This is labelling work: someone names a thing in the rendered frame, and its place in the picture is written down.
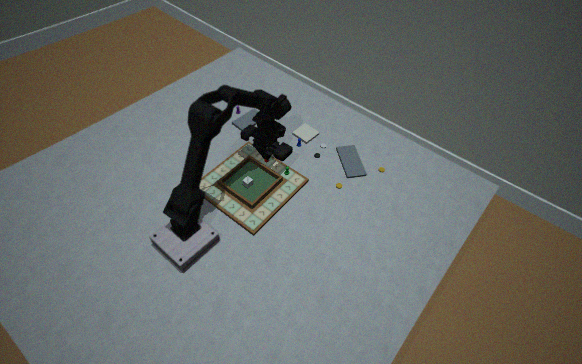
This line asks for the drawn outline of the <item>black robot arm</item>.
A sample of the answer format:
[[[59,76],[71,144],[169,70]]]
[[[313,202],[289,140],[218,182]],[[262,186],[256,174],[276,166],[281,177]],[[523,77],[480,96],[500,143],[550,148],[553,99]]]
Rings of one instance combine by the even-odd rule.
[[[228,103],[224,111],[213,106],[222,100]],[[211,141],[231,119],[236,106],[260,110],[252,121],[257,123],[257,128],[262,132],[270,132],[276,126],[274,143],[277,138],[284,137],[286,127],[275,121],[291,110],[291,104],[283,94],[276,98],[263,90],[248,92],[221,85],[216,90],[202,94],[190,105],[187,123],[191,138],[181,181],[172,190],[163,210],[171,218],[170,229],[183,241],[202,228],[197,224],[205,198],[200,184]]]

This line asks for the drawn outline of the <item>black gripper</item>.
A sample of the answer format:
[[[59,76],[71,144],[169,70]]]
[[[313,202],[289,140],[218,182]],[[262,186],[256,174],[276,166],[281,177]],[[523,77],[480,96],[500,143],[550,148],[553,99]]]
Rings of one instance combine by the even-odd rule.
[[[252,146],[260,153],[260,155],[268,161],[271,155],[280,161],[284,161],[293,151],[293,148],[286,143],[274,143],[275,131],[277,127],[270,132],[262,132],[253,125],[247,126],[241,131],[241,139],[249,141],[252,136],[254,143]],[[279,145],[280,144],[280,145]],[[268,148],[267,148],[268,147]]]

